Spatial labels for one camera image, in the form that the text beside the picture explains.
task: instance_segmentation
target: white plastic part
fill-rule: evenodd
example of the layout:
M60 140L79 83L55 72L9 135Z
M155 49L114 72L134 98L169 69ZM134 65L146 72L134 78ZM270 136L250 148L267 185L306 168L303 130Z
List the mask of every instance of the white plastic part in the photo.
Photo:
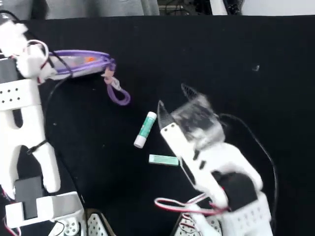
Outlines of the white plastic part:
M57 72L51 67L50 63L46 63L44 67L41 68L46 61L41 47L41 44L35 44L25 48L17 57L16 67L24 78L39 78L41 83L43 83L45 79L55 75Z
M266 195L234 212L221 215L224 236L272 236L271 214Z
M12 110L21 109L23 126L18 128ZM20 147L38 145L46 139L39 91L34 80L0 84L0 184L15 199L14 182L19 178L17 162ZM60 176L55 152L49 143L40 146L34 157L41 166L43 184L49 193L60 189Z
M37 217L25 220L23 214L23 204L14 203L5 206L7 225L10 228L17 228L31 225L47 220L66 220L69 218L82 220L84 213L77 192L60 194L36 199Z
M141 127L141 130L133 143L135 147L143 148L156 119L157 119L156 113L148 112L147 117Z
M65 229L65 226L63 222L61 223L56 222L56 224L54 225L54 227L52 228L48 236L63 236L64 229Z
M190 210L200 210L200 207L196 204L189 205ZM196 223L195 227L198 232L201 232L203 236L221 236L217 230L215 230L200 213L191 213L190 214L193 221Z
M206 217L206 221L209 224L209 226L211 226L215 231L218 232L218 236L222 236L222 231L221 231L221 227L220 227L220 223L218 221L218 219L215 216L208 216ZM194 226L194 223L190 220L187 219L182 219L180 221L180 223L184 223L190 226ZM193 228L189 228L187 226L181 226L178 227L174 236L202 236L198 230L193 229Z
M15 24L8 20L0 25L0 50L5 57L19 55L23 52L27 39L24 33L27 27L23 24Z
M108 236L103 222L98 214L91 214L88 220L89 236Z
M80 229L80 226L78 224L78 221L74 218L68 218L67 220L64 220L64 231L63 233L67 236L75 236Z
M174 154L183 159L193 174L195 183L192 182L195 189L206 193L218 207L227 207L227 197L225 192L216 182L211 171L200 170L201 158L193 160L194 150L192 145L187 141L184 134L176 123L169 124L161 130L162 137L166 140Z
M223 0L210 0L213 15L227 15Z
M179 160L184 160L193 174L194 188L206 193L218 207L227 207L227 196L211 172L219 171L223 174L239 172L251 178L255 189L262 189L262 179L241 152L233 145L218 143L202 150L194 160L194 150L176 123L169 124L161 130L166 140Z

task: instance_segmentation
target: black cloth surface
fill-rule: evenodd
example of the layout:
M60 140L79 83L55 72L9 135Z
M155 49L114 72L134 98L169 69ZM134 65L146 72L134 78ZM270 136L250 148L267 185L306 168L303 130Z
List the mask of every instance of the black cloth surface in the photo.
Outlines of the black cloth surface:
M196 196L178 167L152 165L149 154L172 155L155 124L143 149L133 146L148 111L161 99L169 111L186 102L181 83L209 96L217 113L242 118L265 145L279 171L277 235L307 235L313 189L315 130L315 17L121 17L30 21L27 26L51 49L109 53L117 78L131 95L121 107L99 75L66 82L53 97L48 132L69 166L86 206L103 211L117 236L167 236L177 213L154 198L187 201ZM43 106L55 82L40 86ZM246 130L229 124L236 145L261 174L273 203L272 168ZM33 176L28 157L22 177ZM62 189L74 190L59 163ZM1 199L1 216L5 200ZM48 235L51 223L22 228ZM1 226L1 235L7 235Z

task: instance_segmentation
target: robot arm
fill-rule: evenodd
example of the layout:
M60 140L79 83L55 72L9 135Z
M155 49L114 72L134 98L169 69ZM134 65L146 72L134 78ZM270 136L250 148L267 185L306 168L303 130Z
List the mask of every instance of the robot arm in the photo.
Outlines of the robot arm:
M53 147L46 141L43 112L37 80L56 74L40 44L28 46L27 28L0 15L0 184L16 203L5 207L10 228L42 221L59 221L68 236L85 235L84 209L77 192L45 196L59 191L61 180ZM24 78L20 79L16 67ZM13 110L20 109L21 128L14 122ZM43 179L19 179L17 162L20 148L29 148L41 166Z
M206 193L216 206L231 207L218 215L223 236L272 236L262 179L235 146L224 142L222 126L207 99L197 95L171 114L160 102L157 113L161 135L182 168L185 163L193 175L193 187ZM198 213L191 216L203 217Z

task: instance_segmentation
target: red wire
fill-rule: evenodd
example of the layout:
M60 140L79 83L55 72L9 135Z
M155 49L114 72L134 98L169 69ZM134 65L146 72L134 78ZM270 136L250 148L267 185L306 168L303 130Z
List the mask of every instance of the red wire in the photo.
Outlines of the red wire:
M184 226L186 226L186 227L188 227L188 228L192 228L192 229L195 228L195 226L189 225L189 224L186 224L186 223L180 223L180 225L184 225Z

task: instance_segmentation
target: glue stick cap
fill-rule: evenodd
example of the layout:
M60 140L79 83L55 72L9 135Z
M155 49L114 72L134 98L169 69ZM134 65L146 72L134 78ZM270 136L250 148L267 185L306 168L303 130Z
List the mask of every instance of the glue stick cap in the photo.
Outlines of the glue stick cap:
M143 148L147 137L150 133L150 130L154 124L154 121L157 119L157 115L154 112L149 112L147 114L146 119L144 120L144 123L140 129L139 134L137 135L136 140L134 141L133 145L135 145L137 148Z

